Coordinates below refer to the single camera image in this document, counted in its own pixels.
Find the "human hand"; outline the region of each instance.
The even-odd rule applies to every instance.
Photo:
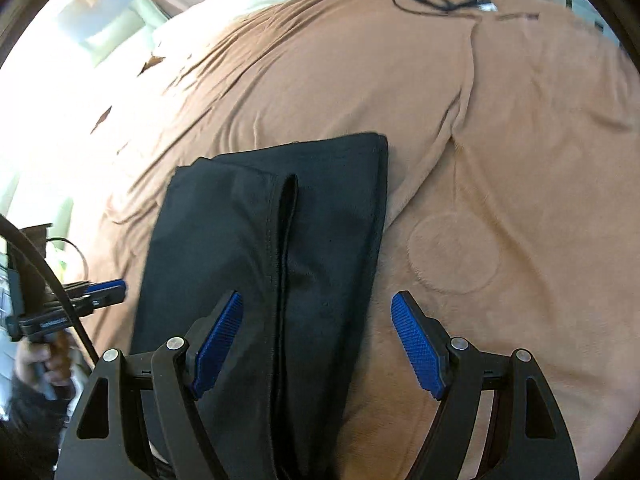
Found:
[[[44,378],[48,383],[53,386],[68,386],[71,383],[72,361],[69,349],[72,341],[73,336],[64,331],[57,332],[50,343],[32,343],[27,338],[21,339],[15,354],[15,375],[24,384],[42,393],[33,365],[44,363],[47,367]]]

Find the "tan blanket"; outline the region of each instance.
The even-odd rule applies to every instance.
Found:
[[[479,349],[530,349],[581,476],[594,478],[640,409],[640,78],[568,10],[494,2],[497,12],[439,16],[408,0],[418,14],[392,0],[292,0],[186,65],[143,73],[92,135],[87,174],[108,198],[94,209],[92,278],[130,286],[125,305],[86,321],[98,351],[128,348],[175,166],[374,130],[390,145],[388,212],[342,478],[404,478],[437,408],[392,327],[402,289]],[[72,235],[91,226],[77,216]],[[478,432],[462,479],[483,442]]]

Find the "circular imprint on blanket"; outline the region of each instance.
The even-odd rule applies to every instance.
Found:
[[[422,220],[409,236],[411,267],[426,286],[464,294],[492,279],[500,261],[495,237],[475,216],[445,213]]]

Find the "folded black pants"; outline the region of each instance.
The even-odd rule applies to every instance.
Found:
[[[229,478],[330,478],[386,206],[386,139],[357,134],[178,168],[152,234],[132,353],[230,289],[244,319],[198,411]],[[143,399],[151,441],[164,443]]]

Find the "person's arm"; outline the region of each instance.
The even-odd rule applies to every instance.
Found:
[[[71,399],[47,400],[38,390],[33,364],[47,365],[46,380],[55,386],[70,383],[69,336],[58,333],[52,344],[31,344],[20,341],[12,379],[12,398],[4,432],[20,460],[41,480],[53,478],[58,461],[60,433],[66,421],[66,409]]]

